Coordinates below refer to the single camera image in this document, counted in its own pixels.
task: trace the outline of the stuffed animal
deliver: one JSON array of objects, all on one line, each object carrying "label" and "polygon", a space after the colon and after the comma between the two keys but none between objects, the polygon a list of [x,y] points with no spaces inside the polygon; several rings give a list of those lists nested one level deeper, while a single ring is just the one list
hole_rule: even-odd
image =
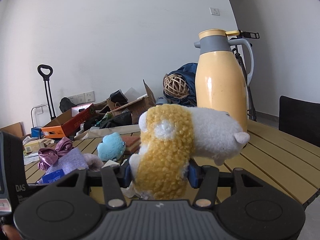
[{"label": "stuffed animal", "polygon": [[130,167],[134,190],[143,199],[184,195],[189,159],[208,157],[217,165],[239,154],[248,133],[227,112],[164,104],[139,118],[141,147]]},{"label": "stuffed animal", "polygon": [[119,133],[114,132],[102,139],[102,143],[99,143],[97,150],[98,157],[104,162],[118,160],[125,151],[125,142],[122,141]]}]

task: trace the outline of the purple fabric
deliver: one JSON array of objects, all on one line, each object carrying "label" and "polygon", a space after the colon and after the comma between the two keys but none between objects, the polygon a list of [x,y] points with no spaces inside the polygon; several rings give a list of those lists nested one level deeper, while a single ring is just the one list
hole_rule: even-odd
[{"label": "purple fabric", "polygon": [[43,171],[48,170],[51,165],[55,164],[59,158],[70,152],[72,149],[72,141],[67,137],[63,137],[57,143],[55,149],[39,149],[39,157],[41,160],[38,163],[38,168]]},{"label": "purple fabric", "polygon": [[64,174],[68,174],[79,167],[89,169],[83,154],[78,148],[74,148],[69,153],[59,158],[56,163],[51,165],[45,175],[60,169],[63,170]]}]

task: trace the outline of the electrical outlet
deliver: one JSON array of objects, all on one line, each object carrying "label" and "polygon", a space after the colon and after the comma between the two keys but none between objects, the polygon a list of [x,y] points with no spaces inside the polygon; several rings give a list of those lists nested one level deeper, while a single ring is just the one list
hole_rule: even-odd
[{"label": "electrical outlet", "polygon": [[36,112],[36,114],[42,114],[43,113],[42,106],[37,107],[35,112]]},{"label": "electrical outlet", "polygon": [[78,102],[78,105],[79,105],[79,104],[84,104],[84,103],[85,103],[85,96],[84,96],[84,93],[77,95],[77,102]]},{"label": "electrical outlet", "polygon": [[77,105],[78,104],[78,97],[77,96],[70,96],[68,97],[71,101],[71,103]]},{"label": "electrical outlet", "polygon": [[212,15],[218,15],[218,16],[220,16],[220,11],[219,11],[218,8],[211,8],[211,7],[210,7],[210,13],[211,13]]},{"label": "electrical outlet", "polygon": [[85,97],[85,102],[86,103],[95,101],[95,99],[94,99],[94,91],[84,93],[84,97]]}]

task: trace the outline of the black plastic mount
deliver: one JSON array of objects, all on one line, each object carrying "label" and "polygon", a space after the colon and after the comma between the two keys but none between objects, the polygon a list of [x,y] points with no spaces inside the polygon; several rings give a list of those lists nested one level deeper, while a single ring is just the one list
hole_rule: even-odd
[{"label": "black plastic mount", "polygon": [[[305,221],[301,204],[242,168],[232,173],[190,160],[188,180],[199,188],[186,200],[132,201],[129,162],[100,172],[76,170],[20,204],[14,222],[24,239],[296,239]],[[88,196],[102,186],[105,204]],[[218,187],[231,196],[215,204]]]},{"label": "black plastic mount", "polygon": [[246,39],[259,39],[260,34],[259,33],[251,33],[251,32],[243,32],[241,30],[239,31],[239,35],[237,35],[237,38],[246,38]]}]

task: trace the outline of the cardboard box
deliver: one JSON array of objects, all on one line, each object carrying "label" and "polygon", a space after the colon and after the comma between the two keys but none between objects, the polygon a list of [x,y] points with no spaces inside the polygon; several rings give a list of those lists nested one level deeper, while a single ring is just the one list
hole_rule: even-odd
[{"label": "cardboard box", "polygon": [[37,151],[41,148],[47,147],[48,144],[51,143],[51,139],[40,139],[26,143],[23,147],[26,153],[31,153],[33,151]]},{"label": "cardboard box", "polygon": [[132,112],[132,124],[137,124],[139,121],[140,115],[142,115],[145,111],[147,111],[150,107],[156,105],[155,96],[151,89],[147,86],[147,84],[143,80],[144,87],[146,88],[146,95],[136,99],[135,101],[129,102],[121,107],[116,108],[115,103],[111,102],[110,99],[107,99],[108,106],[110,107],[110,113],[113,116],[118,114],[122,114],[126,111]]},{"label": "cardboard box", "polygon": [[74,117],[72,116],[72,109],[69,109],[42,127],[44,137],[63,138],[71,135],[84,121],[96,115],[93,104],[84,105],[81,108],[83,109],[85,106],[87,106],[86,109]]},{"label": "cardboard box", "polygon": [[3,127],[3,128],[0,128],[0,131],[10,133],[10,134],[17,136],[17,137],[23,136],[22,126],[21,126],[21,123],[19,123],[19,122],[12,124],[12,125],[9,125],[9,126],[6,126],[6,127]]}]

